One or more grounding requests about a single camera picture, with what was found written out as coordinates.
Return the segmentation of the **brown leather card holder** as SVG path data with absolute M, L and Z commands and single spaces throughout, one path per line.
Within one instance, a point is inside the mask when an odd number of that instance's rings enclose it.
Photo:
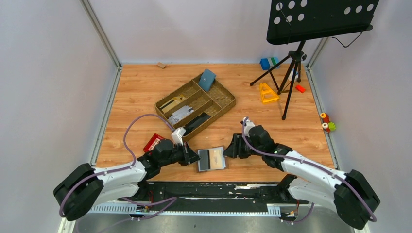
M 223 151 L 224 146 L 198 149 L 197 154 L 200 156 L 200 160 L 197 162 L 198 172 L 227 169 L 228 163 L 223 155 Z

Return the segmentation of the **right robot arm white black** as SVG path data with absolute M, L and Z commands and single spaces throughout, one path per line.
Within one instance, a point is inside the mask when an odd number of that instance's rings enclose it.
M 358 230 L 376 220 L 373 213 L 380 199 L 361 172 L 339 171 L 314 162 L 276 143 L 261 125 L 246 126 L 241 133 L 235 133 L 223 154 L 241 159 L 258 155 L 269 167 L 286 172 L 276 187 L 276 194 L 284 200 L 319 204 Z

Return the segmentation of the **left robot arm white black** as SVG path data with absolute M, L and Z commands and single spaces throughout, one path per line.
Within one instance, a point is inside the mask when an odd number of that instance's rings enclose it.
M 187 142 L 180 145 L 162 139 L 152 150 L 124 165 L 101 168 L 81 164 L 52 193 L 60 205 L 60 216 L 73 221 L 96 205 L 134 196 L 146 188 L 147 180 L 158 175 L 163 166 L 187 166 L 200 159 Z

